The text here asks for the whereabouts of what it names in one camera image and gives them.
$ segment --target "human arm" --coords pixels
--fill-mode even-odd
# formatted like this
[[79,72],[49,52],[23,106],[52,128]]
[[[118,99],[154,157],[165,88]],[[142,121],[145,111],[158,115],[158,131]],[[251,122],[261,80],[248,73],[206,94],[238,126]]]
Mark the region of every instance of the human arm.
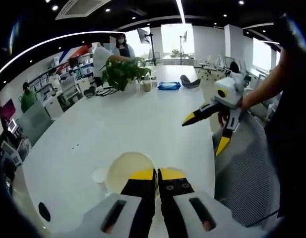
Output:
[[21,107],[23,113],[25,113],[25,112],[26,112],[26,109],[27,109],[27,107],[26,107],[25,104],[26,104],[25,98],[24,98],[24,96],[22,96],[22,98],[21,98],[21,100],[20,100],[20,107]]
[[124,57],[124,56],[118,56],[118,55],[111,55],[109,57],[110,60],[114,60],[114,61],[131,61],[131,58],[128,57]]
[[285,50],[282,50],[279,64],[272,70],[261,85],[247,94],[243,98],[242,110],[246,111],[249,108],[262,103],[272,97],[275,97],[281,91],[283,91],[286,82],[288,81],[288,75],[290,75],[291,55]]

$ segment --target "gray chair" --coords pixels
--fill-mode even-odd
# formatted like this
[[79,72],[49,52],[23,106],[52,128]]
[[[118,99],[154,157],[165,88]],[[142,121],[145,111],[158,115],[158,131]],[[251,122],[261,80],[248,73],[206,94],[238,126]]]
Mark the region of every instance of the gray chair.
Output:
[[[214,147],[222,130],[213,135]],[[262,126],[246,113],[228,147],[215,158],[215,198],[232,211],[233,218],[248,226],[279,208],[279,182],[271,164]],[[256,224],[268,229],[277,213]]]
[[32,146],[53,123],[40,101],[37,101],[20,118],[19,124]]

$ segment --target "office chair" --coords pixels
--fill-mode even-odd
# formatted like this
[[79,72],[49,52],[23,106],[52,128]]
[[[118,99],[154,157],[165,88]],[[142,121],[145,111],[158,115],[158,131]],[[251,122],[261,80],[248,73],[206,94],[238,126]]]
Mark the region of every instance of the office chair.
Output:
[[[222,129],[213,135],[216,148]],[[231,209],[233,218],[249,226],[279,208],[279,182],[271,164],[262,126],[249,113],[228,147],[215,158],[215,199]],[[271,228],[277,213],[255,225]]]

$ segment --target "green leaves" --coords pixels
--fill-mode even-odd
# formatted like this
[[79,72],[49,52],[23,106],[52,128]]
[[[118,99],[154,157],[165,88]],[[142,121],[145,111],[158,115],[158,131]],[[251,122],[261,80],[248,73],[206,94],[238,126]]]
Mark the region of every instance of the green leaves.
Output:
[[136,78],[141,81],[142,76],[151,75],[152,70],[144,68],[145,65],[146,62],[140,57],[133,58],[132,61],[114,61],[108,59],[105,65],[106,69],[103,71],[102,80],[108,82],[111,87],[124,91],[129,81],[133,81]]

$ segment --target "cup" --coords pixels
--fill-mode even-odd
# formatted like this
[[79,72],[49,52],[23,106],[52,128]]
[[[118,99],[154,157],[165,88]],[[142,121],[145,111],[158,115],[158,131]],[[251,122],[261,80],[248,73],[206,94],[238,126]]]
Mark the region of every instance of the cup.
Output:
[[143,88],[145,92],[149,92],[152,89],[151,80],[143,80]]

